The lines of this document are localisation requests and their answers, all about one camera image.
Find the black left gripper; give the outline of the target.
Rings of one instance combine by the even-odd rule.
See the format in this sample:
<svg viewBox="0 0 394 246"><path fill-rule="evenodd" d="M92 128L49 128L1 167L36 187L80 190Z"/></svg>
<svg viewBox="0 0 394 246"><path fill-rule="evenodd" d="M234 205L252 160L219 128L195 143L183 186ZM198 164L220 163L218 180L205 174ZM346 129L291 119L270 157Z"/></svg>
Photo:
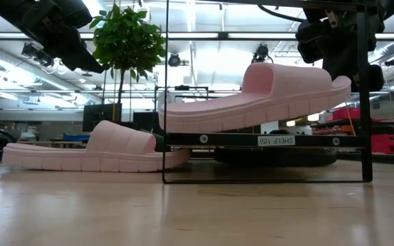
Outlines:
<svg viewBox="0 0 394 246"><path fill-rule="evenodd" d="M53 51L70 70L104 71L80 37L79 28L92 21L82 0L2 0L1 6L2 18Z"/></svg>

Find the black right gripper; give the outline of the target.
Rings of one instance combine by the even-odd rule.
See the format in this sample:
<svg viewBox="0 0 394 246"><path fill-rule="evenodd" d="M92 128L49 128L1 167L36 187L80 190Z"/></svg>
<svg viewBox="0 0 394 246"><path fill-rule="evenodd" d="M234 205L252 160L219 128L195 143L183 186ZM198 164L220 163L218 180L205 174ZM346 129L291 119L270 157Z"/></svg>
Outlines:
<svg viewBox="0 0 394 246"><path fill-rule="evenodd" d="M363 3L368 6L366 22L367 50L377 46L376 34L385 29L384 21L394 15L394 0L323 0L325 2ZM303 9L305 18L299 20L297 33L298 52L304 62L312 64L323 60L322 68L334 81L345 76L354 80L355 52L357 47L357 21L355 12L342 10ZM380 91L384 76L379 65L371 66L371 91Z"/></svg>

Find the pink foam slide sandal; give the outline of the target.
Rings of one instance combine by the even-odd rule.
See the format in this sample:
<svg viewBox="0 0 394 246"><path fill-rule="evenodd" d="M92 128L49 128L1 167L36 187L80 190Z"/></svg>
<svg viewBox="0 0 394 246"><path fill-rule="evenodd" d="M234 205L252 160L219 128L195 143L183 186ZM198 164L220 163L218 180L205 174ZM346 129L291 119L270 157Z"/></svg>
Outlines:
<svg viewBox="0 0 394 246"><path fill-rule="evenodd" d="M155 136L103 120L90 134L84 149L51 148L9 143L2 163L12 167L82 172L157 172L189 160L190 151L155 149Z"/></svg>
<svg viewBox="0 0 394 246"><path fill-rule="evenodd" d="M231 131L319 113L351 94L346 76L332 78L321 68L255 63L244 73L238 94L158 108L161 129L169 133Z"/></svg>

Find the black metal shelf frame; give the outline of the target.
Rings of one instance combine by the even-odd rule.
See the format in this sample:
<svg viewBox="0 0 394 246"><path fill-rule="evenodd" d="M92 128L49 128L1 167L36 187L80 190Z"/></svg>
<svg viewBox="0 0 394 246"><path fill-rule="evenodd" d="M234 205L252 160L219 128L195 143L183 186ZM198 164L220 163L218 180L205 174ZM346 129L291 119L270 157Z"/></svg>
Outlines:
<svg viewBox="0 0 394 246"><path fill-rule="evenodd" d="M357 70L359 79L360 99L360 129L361 135L357 137L342 137L337 135L284 135L292 139L293 143L278 144L280 148L359 148L362 182L373 180L373 165L371 153L371 116L369 102L369 85L367 72L367 17L368 3L349 3L344 1L319 1L319 0L220 0L227 3L274 5L293 8L308 8L314 10L335 10L353 12L356 14L356 41L357 41ZM163 130L163 147L190 147L190 148L259 148L260 139L275 139L274 135L242 134L242 133L168 133Z"/></svg>

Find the red box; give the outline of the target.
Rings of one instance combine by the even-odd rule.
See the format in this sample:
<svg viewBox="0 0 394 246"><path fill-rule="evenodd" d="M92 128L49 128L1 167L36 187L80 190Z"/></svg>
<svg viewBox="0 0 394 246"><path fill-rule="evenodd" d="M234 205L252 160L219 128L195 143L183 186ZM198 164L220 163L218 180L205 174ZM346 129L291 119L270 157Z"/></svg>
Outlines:
<svg viewBox="0 0 394 246"><path fill-rule="evenodd" d="M326 115L327 121L345 120L349 118L360 118L360 109L356 107L342 107Z"/></svg>

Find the green potted plant black pot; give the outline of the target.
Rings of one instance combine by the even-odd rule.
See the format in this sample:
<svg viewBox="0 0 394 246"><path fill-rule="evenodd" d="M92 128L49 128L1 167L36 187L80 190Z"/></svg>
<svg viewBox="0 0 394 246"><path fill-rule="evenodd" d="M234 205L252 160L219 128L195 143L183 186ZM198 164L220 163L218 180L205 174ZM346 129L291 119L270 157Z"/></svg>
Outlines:
<svg viewBox="0 0 394 246"><path fill-rule="evenodd" d="M147 15L146 10L122 9L113 4L110 11L99 11L90 24L94 29L93 57L112 77L116 71L120 73L118 98L112 104L114 122L121 120L124 74L128 72L135 81L147 79L148 73L166 55L166 39L161 28L146 22Z"/></svg>

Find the black monitor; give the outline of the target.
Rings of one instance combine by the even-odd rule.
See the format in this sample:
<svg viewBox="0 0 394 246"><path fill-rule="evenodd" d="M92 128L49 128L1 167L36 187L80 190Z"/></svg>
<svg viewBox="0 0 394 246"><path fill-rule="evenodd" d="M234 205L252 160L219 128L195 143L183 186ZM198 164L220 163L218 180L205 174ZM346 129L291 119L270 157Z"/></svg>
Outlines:
<svg viewBox="0 0 394 246"><path fill-rule="evenodd" d="M122 105L120 103L87 105L83 108L82 131L92 132L103 121L120 122Z"/></svg>

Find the red crate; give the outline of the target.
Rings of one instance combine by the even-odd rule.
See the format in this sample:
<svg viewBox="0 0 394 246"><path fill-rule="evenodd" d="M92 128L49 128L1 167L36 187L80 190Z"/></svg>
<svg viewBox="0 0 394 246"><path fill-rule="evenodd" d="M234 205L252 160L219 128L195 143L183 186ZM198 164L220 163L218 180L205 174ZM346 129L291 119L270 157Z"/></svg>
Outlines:
<svg viewBox="0 0 394 246"><path fill-rule="evenodd" d="M394 154L394 134L379 134L371 136L373 153Z"/></svg>

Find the blue box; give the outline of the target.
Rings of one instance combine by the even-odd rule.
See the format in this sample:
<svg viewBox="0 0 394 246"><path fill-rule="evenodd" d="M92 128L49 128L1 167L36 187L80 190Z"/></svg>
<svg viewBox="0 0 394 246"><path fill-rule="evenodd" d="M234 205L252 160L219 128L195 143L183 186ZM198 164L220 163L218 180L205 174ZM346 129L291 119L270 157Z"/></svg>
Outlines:
<svg viewBox="0 0 394 246"><path fill-rule="evenodd" d="M67 135L63 134L64 141L80 141L87 142L90 138L90 135Z"/></svg>

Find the black desk partition row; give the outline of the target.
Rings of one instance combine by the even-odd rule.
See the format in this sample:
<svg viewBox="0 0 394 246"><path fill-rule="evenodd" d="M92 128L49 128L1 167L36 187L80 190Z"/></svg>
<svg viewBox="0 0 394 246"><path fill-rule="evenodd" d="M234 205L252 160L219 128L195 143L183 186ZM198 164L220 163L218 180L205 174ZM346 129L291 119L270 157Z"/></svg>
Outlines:
<svg viewBox="0 0 394 246"><path fill-rule="evenodd" d="M157 112L144 111L134 112L133 122L137 124L137 128L151 133L160 133L159 116Z"/></svg>

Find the round black ceiling spotlight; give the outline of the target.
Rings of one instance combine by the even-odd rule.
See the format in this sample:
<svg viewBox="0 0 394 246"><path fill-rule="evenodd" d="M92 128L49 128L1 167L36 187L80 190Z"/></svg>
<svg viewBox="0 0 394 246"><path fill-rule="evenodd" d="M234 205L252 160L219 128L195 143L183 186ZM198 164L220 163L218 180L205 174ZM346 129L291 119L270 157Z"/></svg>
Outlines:
<svg viewBox="0 0 394 246"><path fill-rule="evenodd" d="M170 67L177 67L182 64L181 58L179 57L178 53L171 53L168 59L168 65Z"/></svg>

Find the white cabinet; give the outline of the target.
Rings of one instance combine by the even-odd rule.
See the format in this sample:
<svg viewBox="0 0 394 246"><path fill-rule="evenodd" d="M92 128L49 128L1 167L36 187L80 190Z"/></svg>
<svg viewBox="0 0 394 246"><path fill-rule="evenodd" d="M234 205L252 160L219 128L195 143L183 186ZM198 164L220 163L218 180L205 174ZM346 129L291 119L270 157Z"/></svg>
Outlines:
<svg viewBox="0 0 394 246"><path fill-rule="evenodd" d="M168 92L166 94L165 92L160 92L159 95L157 96L158 105L163 105L164 103L179 104L182 102L183 99L181 98L181 95L176 93Z"/></svg>

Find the black overhead rig beam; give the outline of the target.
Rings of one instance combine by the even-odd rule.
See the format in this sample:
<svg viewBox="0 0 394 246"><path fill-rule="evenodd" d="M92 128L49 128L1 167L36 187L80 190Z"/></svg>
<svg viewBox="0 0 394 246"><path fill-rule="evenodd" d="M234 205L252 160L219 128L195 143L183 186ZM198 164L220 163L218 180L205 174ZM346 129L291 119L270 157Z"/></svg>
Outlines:
<svg viewBox="0 0 394 246"><path fill-rule="evenodd" d="M294 32L170 32L163 33L163 37L169 40L275 40L275 41L296 41ZM2 33L0 40L28 40L23 33ZM394 41L394 33L378 33L376 40Z"/></svg>

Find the black table frame rails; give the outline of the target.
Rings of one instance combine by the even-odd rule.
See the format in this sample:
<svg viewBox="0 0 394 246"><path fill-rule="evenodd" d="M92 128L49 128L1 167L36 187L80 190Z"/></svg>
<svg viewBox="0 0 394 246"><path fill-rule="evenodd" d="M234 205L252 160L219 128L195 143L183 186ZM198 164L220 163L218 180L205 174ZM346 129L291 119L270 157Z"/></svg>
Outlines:
<svg viewBox="0 0 394 246"><path fill-rule="evenodd" d="M361 153L338 152L336 153L338 159L348 161L361 161ZM371 160L373 163L388 163L394 165L394 154L372 154Z"/></svg>

